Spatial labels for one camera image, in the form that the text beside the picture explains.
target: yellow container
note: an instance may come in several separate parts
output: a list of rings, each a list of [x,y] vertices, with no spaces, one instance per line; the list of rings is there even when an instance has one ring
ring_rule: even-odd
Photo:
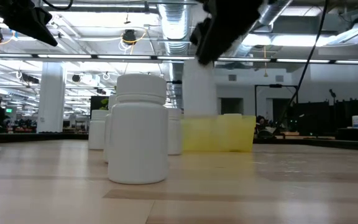
[[[255,116],[225,114],[182,120],[185,152],[252,152]]]

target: white container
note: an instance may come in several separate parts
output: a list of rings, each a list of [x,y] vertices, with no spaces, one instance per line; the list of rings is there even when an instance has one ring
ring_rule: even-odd
[[[197,59],[187,60],[182,88],[185,117],[218,115],[213,63],[204,66]]]
[[[109,162],[108,152],[111,150],[111,127],[112,127],[112,119],[111,119],[111,111],[113,106],[117,103],[116,95],[109,97],[109,114],[106,116],[106,125],[104,130],[104,150],[103,150],[103,159],[106,163]]]
[[[180,155],[183,151],[181,138],[181,109],[168,108],[168,155]]]
[[[358,116],[353,116],[352,117],[352,127],[353,128],[358,128]]]
[[[103,150],[104,148],[104,130],[106,115],[109,111],[93,110],[91,122],[89,123],[88,148],[91,150]]]
[[[109,179],[122,184],[151,184],[168,175],[168,111],[163,78],[122,75],[112,109]]]

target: column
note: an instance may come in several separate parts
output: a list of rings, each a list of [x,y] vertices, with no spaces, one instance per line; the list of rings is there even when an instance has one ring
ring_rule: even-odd
[[[37,132],[62,132],[67,74],[62,63],[42,64]]]
[[[214,67],[198,64],[197,59],[185,62],[183,69],[183,108],[185,116],[218,115],[218,98]]]

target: ceiling pipe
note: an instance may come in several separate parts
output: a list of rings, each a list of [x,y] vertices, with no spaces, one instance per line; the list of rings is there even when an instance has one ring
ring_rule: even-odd
[[[251,49],[252,45],[243,45],[242,42],[248,36],[249,32],[254,29],[258,29],[263,26],[272,26],[277,18],[283,13],[283,11],[292,3],[293,0],[268,0],[267,5],[264,6],[259,20],[249,29],[246,35],[240,37],[232,48],[229,50],[231,57],[246,57]]]
[[[58,7],[67,6],[66,3],[52,4]],[[61,11],[56,11],[56,9],[53,9],[46,4],[43,5],[43,8],[48,12],[61,13]],[[158,14],[158,9],[156,6],[150,6],[146,2],[145,4],[136,4],[132,2],[125,4],[74,3],[71,8],[67,10],[67,12],[121,12]]]
[[[185,4],[161,4],[158,5],[161,15],[161,25],[164,39],[167,40],[165,49],[168,55],[187,55],[189,43],[182,42],[189,36],[189,16],[190,6]],[[169,64],[170,79],[181,80],[183,73],[183,64]],[[172,97],[175,98],[175,106],[181,108],[181,95],[172,91]]]

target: white plastic bottle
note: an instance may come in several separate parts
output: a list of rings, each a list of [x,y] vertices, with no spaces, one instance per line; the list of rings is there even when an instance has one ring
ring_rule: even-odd
[[[109,111],[93,110],[92,118],[89,124],[88,148],[91,150],[103,150],[104,148],[104,130],[106,115]]]
[[[168,175],[167,84],[153,75],[122,75],[112,109],[109,179],[151,184]]]
[[[103,150],[103,159],[106,163],[109,162],[108,152],[111,150],[111,128],[112,128],[112,119],[111,111],[113,106],[117,103],[116,95],[109,97],[109,114],[106,116],[106,128],[104,130],[104,150]]]
[[[183,150],[181,138],[181,109],[168,108],[168,155],[180,155]]]

